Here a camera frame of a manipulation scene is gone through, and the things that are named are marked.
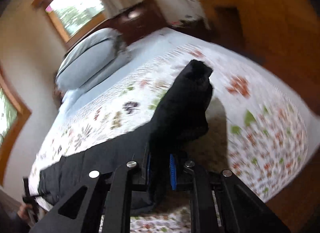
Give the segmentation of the person's left hand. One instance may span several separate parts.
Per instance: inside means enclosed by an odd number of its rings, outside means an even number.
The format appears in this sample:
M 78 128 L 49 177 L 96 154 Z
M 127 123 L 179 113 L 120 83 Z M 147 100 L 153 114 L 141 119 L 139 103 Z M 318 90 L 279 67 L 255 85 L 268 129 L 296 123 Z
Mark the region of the person's left hand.
M 17 212 L 17 215 L 20 217 L 21 220 L 25 222 L 29 222 L 30 220 L 29 210 L 31 210 L 32 208 L 33 207 L 31 204 L 22 203 Z

